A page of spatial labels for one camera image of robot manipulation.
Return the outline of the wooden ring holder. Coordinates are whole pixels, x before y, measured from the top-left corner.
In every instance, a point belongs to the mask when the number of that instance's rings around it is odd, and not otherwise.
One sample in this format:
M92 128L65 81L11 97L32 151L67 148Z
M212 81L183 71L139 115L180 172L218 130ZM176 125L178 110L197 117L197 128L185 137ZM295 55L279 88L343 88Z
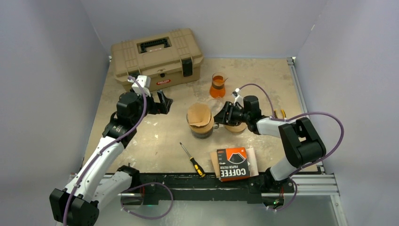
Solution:
M200 134L200 135L202 135L202 134L206 134L206 133L209 133L209 132L211 132L213 129L214 129L214 120L212 119L212 120L210 120L209 122L208 122L208 124L203 124L203 125L193 125L192 123L188 123L188 126L189 126L189 128L190 128L190 130L191 130L191 133L193 133L193 134Z
M232 132L232 133L241 133L243 132L246 128L247 125L245 123L241 123L238 126L229 126L229 125L225 125L224 126L228 131Z

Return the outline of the clear glass dripper cone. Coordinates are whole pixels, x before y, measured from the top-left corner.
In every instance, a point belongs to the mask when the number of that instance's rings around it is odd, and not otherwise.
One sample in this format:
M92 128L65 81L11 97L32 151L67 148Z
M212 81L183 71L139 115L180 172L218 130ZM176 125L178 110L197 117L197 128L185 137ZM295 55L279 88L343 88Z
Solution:
M209 109L211 111L212 116L216 116L223 108L225 104L225 100L222 97L216 97L208 102Z

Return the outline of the orange glass carafe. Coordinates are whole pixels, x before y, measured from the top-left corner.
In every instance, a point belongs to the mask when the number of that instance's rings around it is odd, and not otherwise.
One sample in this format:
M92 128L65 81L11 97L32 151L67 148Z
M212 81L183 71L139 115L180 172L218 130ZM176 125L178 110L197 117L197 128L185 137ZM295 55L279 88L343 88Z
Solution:
M222 72L216 72L212 75L212 83L209 93L212 98L224 97L226 93L225 82L228 78Z

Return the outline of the smoky glass carafe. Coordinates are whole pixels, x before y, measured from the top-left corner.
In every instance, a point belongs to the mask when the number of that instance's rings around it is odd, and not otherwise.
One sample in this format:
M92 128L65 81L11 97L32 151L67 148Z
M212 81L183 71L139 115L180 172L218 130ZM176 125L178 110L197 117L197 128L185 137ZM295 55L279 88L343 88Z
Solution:
M212 135L213 131L219 128L219 124L214 121L214 117L211 115L209 123L205 126L194 126L188 125L191 134L197 139L205 139Z

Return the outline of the coffee paper filter box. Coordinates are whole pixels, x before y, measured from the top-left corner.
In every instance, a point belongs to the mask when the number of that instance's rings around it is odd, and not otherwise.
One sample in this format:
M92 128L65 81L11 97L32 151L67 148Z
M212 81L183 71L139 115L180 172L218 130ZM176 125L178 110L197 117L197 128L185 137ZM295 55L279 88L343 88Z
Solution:
M250 177L247 152L244 147L218 149L216 151L222 182L242 180Z

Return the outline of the brown paper coffee filter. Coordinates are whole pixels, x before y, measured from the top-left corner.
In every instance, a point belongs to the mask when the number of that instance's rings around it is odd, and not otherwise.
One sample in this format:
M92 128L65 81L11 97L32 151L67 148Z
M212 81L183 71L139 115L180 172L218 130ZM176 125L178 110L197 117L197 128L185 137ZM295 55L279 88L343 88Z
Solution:
M187 122L190 126L201 128L211 121L211 111L207 104L195 103L188 108Z

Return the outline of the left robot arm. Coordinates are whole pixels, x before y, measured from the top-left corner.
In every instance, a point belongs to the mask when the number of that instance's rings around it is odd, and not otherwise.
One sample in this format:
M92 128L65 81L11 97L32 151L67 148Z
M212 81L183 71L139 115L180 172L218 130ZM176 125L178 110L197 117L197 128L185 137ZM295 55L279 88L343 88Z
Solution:
M100 210L119 193L146 187L155 189L158 182L142 183L140 172L130 166L121 166L105 183L101 183L109 166L127 147L136 128L147 114L168 114L173 100L157 91L159 102L150 94L134 91L120 95L116 111L102 133L96 150L79 173L64 189L54 189L49 200L55 221L65 226L92 226Z

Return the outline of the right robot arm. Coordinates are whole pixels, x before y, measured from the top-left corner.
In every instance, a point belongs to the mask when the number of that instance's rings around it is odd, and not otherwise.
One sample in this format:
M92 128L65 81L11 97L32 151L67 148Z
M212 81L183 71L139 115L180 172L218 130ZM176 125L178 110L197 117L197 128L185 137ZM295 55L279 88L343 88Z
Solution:
M313 163L326 155L326 147L310 119L303 117L293 121L277 121L262 114L256 96L243 98L243 105L225 102L214 116L216 123L227 126L246 124L257 135L280 138L285 157L266 170L265 188L271 192L282 187L294 171L307 163Z

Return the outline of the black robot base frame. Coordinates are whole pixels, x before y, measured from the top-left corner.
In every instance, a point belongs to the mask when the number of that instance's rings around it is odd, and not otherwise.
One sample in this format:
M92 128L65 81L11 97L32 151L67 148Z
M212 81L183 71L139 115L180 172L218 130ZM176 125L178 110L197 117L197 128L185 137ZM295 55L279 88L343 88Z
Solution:
M159 201L242 201L280 208L296 196L338 195L333 175L299 174L280 188L266 188L264 173L244 180L221 182L214 173L200 178L195 173L126 173L105 174L100 178L92 199L104 207L117 195L137 198L144 205Z

